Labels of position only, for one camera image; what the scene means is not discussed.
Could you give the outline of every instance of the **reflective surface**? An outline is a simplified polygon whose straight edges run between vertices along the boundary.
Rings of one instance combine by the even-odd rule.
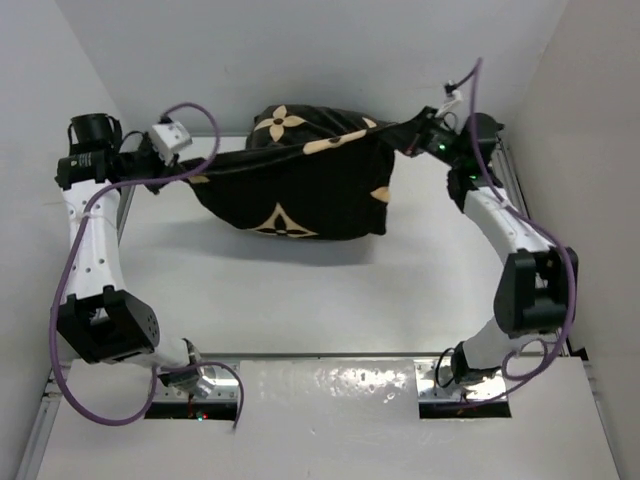
[[[325,361],[318,362],[318,369],[314,372],[313,380],[316,386],[324,385],[327,388],[327,394],[333,397],[347,397],[347,396],[359,396],[359,395],[382,395],[381,401],[383,404],[391,402],[395,399],[396,395],[400,391],[407,389],[407,383],[413,383],[414,376],[408,375],[403,370],[385,369],[382,366],[385,361],[402,361],[413,364],[413,370],[415,372],[415,385],[417,388],[416,401],[418,403],[418,410],[424,405],[458,405],[468,403],[478,403],[487,399],[496,397],[505,391],[505,383],[500,373],[493,378],[487,378],[483,382],[474,385],[460,386],[452,383],[446,388],[437,386],[434,382],[435,378],[435,366],[438,361],[438,357],[424,357],[416,359],[360,359],[361,363],[354,363],[353,359],[344,359],[348,362],[348,366],[334,367],[326,369],[325,361],[336,362],[339,359],[326,359]],[[446,382],[446,379],[450,377],[450,364],[449,357],[445,357],[442,360],[440,366],[440,378]],[[240,359],[219,359],[219,361],[226,363],[234,370],[238,371]],[[304,362],[309,360],[291,360],[293,362]],[[204,408],[207,405],[225,405],[237,408],[238,401],[238,384],[236,380],[231,376],[229,372],[220,368],[210,367],[213,370],[214,378],[211,378],[213,390],[208,396],[202,398],[194,398],[193,408],[197,411],[199,407]],[[270,379],[265,376],[260,379],[260,387],[266,388]],[[177,411],[184,411],[182,405],[186,404],[187,396],[171,387],[158,386],[154,403],[163,404],[176,404]],[[508,400],[503,398],[492,402],[495,404],[508,404]],[[222,415],[220,419],[228,419],[228,410],[217,410]],[[429,414],[428,418],[450,418],[446,411],[443,411],[442,417],[438,417],[433,410]],[[486,413],[486,416],[496,416],[494,410],[490,410]],[[482,412],[475,416],[485,416]],[[176,415],[171,419],[180,420],[181,415]],[[209,415],[209,420],[215,420],[215,413]]]

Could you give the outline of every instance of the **white enclosure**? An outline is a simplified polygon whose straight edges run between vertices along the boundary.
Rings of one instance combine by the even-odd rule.
[[[512,128],[531,213],[580,254],[586,346],[623,478],[640,478],[640,3],[570,2]]]
[[[405,120],[486,59],[479,108],[515,114],[566,0],[57,0],[132,127],[189,99],[227,133],[274,103]],[[189,127],[206,128],[199,116]]]

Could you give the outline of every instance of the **metal frame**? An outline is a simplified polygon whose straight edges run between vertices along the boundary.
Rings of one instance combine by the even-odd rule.
[[[520,184],[518,182],[516,172],[513,168],[513,164],[507,156],[507,149],[500,139],[498,148],[493,157],[493,168],[500,180],[505,185],[505,190],[507,191],[509,198],[513,202],[513,204],[523,213],[528,214],[526,203],[524,201],[524,197],[522,196],[522,192],[520,190]],[[134,188],[123,189],[121,193],[120,204],[118,206],[118,215],[117,215],[117,227],[118,227],[118,241],[122,238],[122,234],[124,231],[124,227],[126,224],[127,216],[129,214],[129,210],[131,208],[133,202],[133,195],[135,193]],[[565,347],[564,351],[565,355],[568,355],[569,352]],[[429,377],[429,375],[423,375],[421,369],[424,367],[425,363],[429,365],[428,371],[432,371],[434,366],[434,362],[439,357],[440,352],[424,352],[418,355],[412,356],[388,356],[386,354],[380,355],[371,355],[367,354],[362,357],[357,356],[349,356],[348,358],[358,358],[358,359],[402,359],[408,360],[412,359],[416,365],[416,381],[418,383],[418,391],[420,392],[418,402],[426,402],[433,403],[433,400],[437,398],[437,393],[440,394],[440,398],[438,401],[442,400],[443,391],[438,389],[438,387],[434,387],[433,379]],[[323,355],[308,355],[308,356],[296,356],[294,358],[303,359],[303,358],[344,358],[344,355],[334,356],[323,356]],[[282,360],[291,357],[280,357],[276,355],[260,355],[256,357],[246,356],[242,358],[218,358],[215,357],[216,360],[219,361],[227,361],[231,365],[238,365],[240,360],[249,360],[251,358],[260,358],[260,359],[271,359],[271,360]],[[447,365],[446,361],[443,361],[443,368]],[[68,371],[70,368],[70,364],[64,367],[65,378],[68,375]],[[218,380],[222,380],[222,383],[219,385],[218,389],[214,393],[214,399],[218,398],[218,394],[220,394],[220,401],[229,402],[234,398],[237,399],[237,385],[235,385],[232,377],[222,370],[218,370],[216,373],[219,374]],[[495,394],[499,394],[504,391],[504,381],[502,378],[498,377],[495,383],[489,384],[488,387],[485,388],[482,392],[478,393],[477,401],[481,401],[490,396],[494,396]],[[459,399],[459,391],[450,392],[449,400]],[[186,399],[177,395],[175,391],[172,389],[159,388],[158,393],[156,394],[156,402],[171,402],[171,401],[186,401]],[[55,421],[56,414],[58,412],[58,408],[60,406],[61,401],[61,393],[55,384],[55,380],[53,379],[53,375],[50,375],[49,381],[47,382],[47,387],[43,393],[42,401],[40,404],[40,409],[38,411],[38,415],[35,419],[31,435],[29,437],[29,441],[27,444],[27,448],[25,450],[22,463],[18,470],[18,475],[16,480],[36,480],[38,476],[38,472],[40,470],[40,465],[42,464],[42,460],[44,458],[44,453],[46,450],[47,443],[49,441],[49,437],[51,435],[51,430],[53,429],[53,423]]]

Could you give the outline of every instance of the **fabric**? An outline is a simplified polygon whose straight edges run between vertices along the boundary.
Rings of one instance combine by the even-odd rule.
[[[241,230],[318,240],[383,235],[394,151],[409,148],[431,111],[391,124],[333,108],[271,106],[254,118],[246,150],[219,154],[188,183],[204,207]]]

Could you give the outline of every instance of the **white panel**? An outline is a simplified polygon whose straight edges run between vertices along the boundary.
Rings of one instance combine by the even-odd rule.
[[[185,158],[211,145],[195,139]],[[349,242],[238,231],[184,183],[157,197],[139,188],[121,244],[125,281],[163,331],[203,352],[440,352],[491,318],[502,272],[449,199],[446,170],[398,154],[388,233]]]
[[[57,0],[126,119],[189,99],[246,132],[311,103],[405,120],[486,58],[479,108],[508,121],[566,0]],[[466,113],[465,106],[460,107]],[[200,117],[187,126],[203,127]]]
[[[576,346],[599,374],[625,478],[640,478],[640,3],[572,1],[510,143],[532,215],[580,257]]]
[[[69,251],[54,182],[69,118],[118,115],[53,0],[0,13],[0,478],[13,478],[49,371],[47,319]]]
[[[465,421],[418,418],[409,361],[243,362],[240,374],[247,396],[235,433],[215,421],[102,427],[63,403],[38,479],[618,478],[577,359],[514,394],[513,418]],[[131,366],[76,362],[70,385],[92,408],[125,415],[147,380]]]

